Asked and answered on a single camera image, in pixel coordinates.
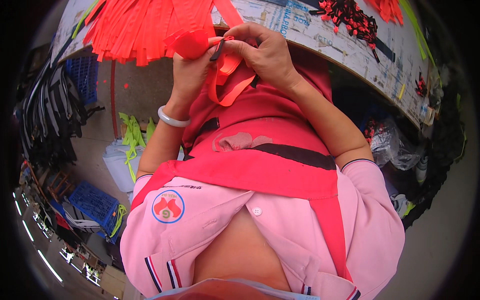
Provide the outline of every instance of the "woman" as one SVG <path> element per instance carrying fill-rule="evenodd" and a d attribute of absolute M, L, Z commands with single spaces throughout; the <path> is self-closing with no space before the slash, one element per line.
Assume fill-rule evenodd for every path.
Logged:
<path fill-rule="evenodd" d="M 129 280 L 154 299 L 374 298 L 403 226 L 369 145 L 331 103 L 325 62 L 301 52 L 294 66 L 285 39 L 255 23 L 225 36 L 260 80 L 219 106 L 204 87 L 215 48 L 174 57 L 120 245 Z M 252 69 L 241 64 L 220 98 Z"/>

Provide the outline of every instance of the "blue plastic crate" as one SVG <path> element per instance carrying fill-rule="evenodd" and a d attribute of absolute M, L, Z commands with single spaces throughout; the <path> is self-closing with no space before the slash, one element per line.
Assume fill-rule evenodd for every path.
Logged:
<path fill-rule="evenodd" d="M 120 224 L 119 230 L 117 230 L 115 235 L 110 239 L 110 243 L 115 244 L 117 242 L 117 238 L 119 237 L 120 228 L 122 224 Z M 97 232 L 97 234 L 103 238 L 105 237 L 105 234 L 101 231 Z"/>
<path fill-rule="evenodd" d="M 118 217 L 119 202 L 90 183 L 82 181 L 68 198 L 70 203 L 112 233 Z"/>
<path fill-rule="evenodd" d="M 68 76 L 77 87 L 78 96 L 84 105 L 96 102 L 96 82 L 98 55 L 67 60 L 65 67 Z"/>

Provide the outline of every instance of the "concrete floor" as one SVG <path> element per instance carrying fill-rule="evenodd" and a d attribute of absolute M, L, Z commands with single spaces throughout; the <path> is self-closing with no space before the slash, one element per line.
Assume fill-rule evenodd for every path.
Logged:
<path fill-rule="evenodd" d="M 110 62 L 101 63 L 98 74 L 97 105 L 105 106 L 106 111 L 97 112 L 82 128 L 83 138 L 72 140 L 78 156 L 77 165 L 72 169 L 78 178 L 88 180 L 129 208 L 126 194 L 118 190 L 101 157 L 105 147 L 113 141 L 110 67 Z M 171 61 L 168 59 L 144 68 L 136 67 L 132 62 L 116 65 L 116 111 L 133 114 L 138 121 L 147 121 L 149 117 L 157 121 L 156 110 L 168 100 L 171 88 Z M 470 168 L 478 164 L 473 101 L 468 97 L 462 99 L 462 120 L 468 134 L 466 155 L 460 163 L 452 166 L 431 209 L 407 230 L 397 274 L 377 299 L 404 299 L 406 295 L 409 299 L 431 298 L 460 250 L 470 221 L 478 177 L 477 170 Z"/>

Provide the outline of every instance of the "red pole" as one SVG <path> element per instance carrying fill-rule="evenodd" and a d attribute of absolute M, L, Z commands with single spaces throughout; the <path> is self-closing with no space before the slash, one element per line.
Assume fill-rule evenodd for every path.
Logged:
<path fill-rule="evenodd" d="M 112 70 L 110 72 L 110 103 L 112 106 L 113 134 L 115 139 L 119 137 L 117 130 L 117 113 L 115 112 L 115 60 L 112 60 Z"/>

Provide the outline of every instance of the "neon green fabric strip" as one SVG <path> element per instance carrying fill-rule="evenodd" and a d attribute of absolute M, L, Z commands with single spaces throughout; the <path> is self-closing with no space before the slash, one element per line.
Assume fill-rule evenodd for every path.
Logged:
<path fill-rule="evenodd" d="M 125 165 L 128 165 L 128 170 L 130 171 L 130 176 L 133 182 L 136 182 L 136 174 L 133 172 L 132 165 L 130 161 L 137 157 L 137 151 L 135 147 L 140 145 L 145 147 L 145 141 L 142 138 L 142 133 L 140 132 L 140 125 L 137 122 L 137 119 L 134 116 L 130 116 L 119 112 L 120 119 L 123 120 L 123 123 L 127 125 L 127 132 L 125 133 L 125 138 L 123 138 L 123 145 L 130 145 L 130 149 L 126 152 L 127 160 Z"/>
<path fill-rule="evenodd" d="M 126 215 L 126 214 L 127 214 L 127 208 L 124 205 L 119 204 L 119 211 L 118 211 L 118 214 L 117 214 L 117 223 L 115 223 L 115 227 L 113 228 L 113 231 L 110 234 L 111 238 L 113 238 L 115 233 L 117 233 L 117 231 L 119 230 L 119 228 L 121 226 L 121 220 L 122 220 L 123 216 Z"/>
<path fill-rule="evenodd" d="M 152 119 L 152 117 L 150 117 L 150 119 L 148 120 L 148 125 L 147 125 L 147 142 L 152 137 L 154 131 L 155 131 L 155 123 L 153 123 L 153 119 Z"/>
<path fill-rule="evenodd" d="M 80 18 L 80 21 L 78 21 L 77 27 L 75 27 L 75 30 L 73 31 L 72 39 L 76 38 L 78 34 L 78 30 L 80 29 L 80 26 L 85 21 L 85 19 L 87 18 L 87 16 L 90 14 L 90 12 L 92 11 L 92 9 L 95 7 L 97 3 L 98 3 L 98 0 L 93 1 L 93 3 L 83 13 L 82 17 Z"/>

